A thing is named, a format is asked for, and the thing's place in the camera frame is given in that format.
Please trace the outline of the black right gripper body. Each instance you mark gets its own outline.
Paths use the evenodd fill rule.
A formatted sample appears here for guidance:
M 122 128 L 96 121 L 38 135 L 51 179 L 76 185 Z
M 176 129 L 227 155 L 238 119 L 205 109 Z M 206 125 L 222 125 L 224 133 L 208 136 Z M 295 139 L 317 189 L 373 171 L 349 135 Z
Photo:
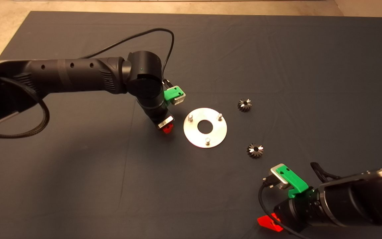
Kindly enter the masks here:
M 308 189 L 294 198 L 282 201 L 274 207 L 274 213 L 282 224 L 297 232 L 309 226 L 324 224 L 318 189 Z

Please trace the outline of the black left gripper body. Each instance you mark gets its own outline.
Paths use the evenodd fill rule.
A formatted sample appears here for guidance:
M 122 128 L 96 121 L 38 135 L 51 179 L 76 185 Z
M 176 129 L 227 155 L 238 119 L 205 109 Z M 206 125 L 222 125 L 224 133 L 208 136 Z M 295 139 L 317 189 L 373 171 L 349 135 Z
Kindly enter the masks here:
M 156 129 L 163 129 L 174 122 L 174 117 L 168 110 L 168 105 L 163 94 L 155 97 L 137 97 L 137 102 L 145 114 L 155 125 Z

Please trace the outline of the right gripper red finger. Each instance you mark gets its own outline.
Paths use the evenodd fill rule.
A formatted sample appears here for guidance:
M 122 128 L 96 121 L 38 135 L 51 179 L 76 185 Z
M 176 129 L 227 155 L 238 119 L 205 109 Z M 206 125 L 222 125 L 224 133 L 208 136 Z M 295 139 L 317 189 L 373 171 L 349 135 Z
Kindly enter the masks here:
M 268 228 L 270 230 L 274 230 L 275 232 L 281 232 L 284 230 L 279 224 L 275 223 L 269 216 L 265 215 L 262 217 L 259 217 L 257 219 L 257 223 L 261 227 Z

